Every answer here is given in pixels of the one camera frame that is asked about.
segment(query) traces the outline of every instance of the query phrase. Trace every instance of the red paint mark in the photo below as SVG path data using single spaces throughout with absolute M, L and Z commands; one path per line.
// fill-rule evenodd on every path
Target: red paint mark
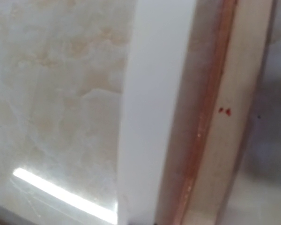
M 227 114 L 228 116 L 231 116 L 231 109 L 230 109 L 230 108 L 226 110 L 226 114 Z

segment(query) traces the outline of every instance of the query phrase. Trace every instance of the brown strip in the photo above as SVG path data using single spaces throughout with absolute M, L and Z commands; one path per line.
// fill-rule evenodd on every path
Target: brown strip
M 214 59 L 207 84 L 206 95 L 199 118 L 197 137 L 194 141 L 193 149 L 189 159 L 189 166 L 186 171 L 186 179 L 180 196 L 180 203 L 175 215 L 174 224 L 179 225 L 182 222 L 183 215 L 191 193 L 191 187 L 196 180 L 201 158 L 203 155 L 206 137 L 210 126 L 212 113 L 220 86 L 223 68 L 226 60 L 227 48 L 231 34 L 234 12 L 237 0 L 223 0 L 222 14 L 218 29 Z

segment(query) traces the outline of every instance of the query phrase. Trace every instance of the red spot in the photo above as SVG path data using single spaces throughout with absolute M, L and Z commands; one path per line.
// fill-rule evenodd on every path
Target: red spot
M 226 110 L 226 114 L 227 114 L 228 116 L 231 116 L 231 109 L 230 109 L 230 108 Z

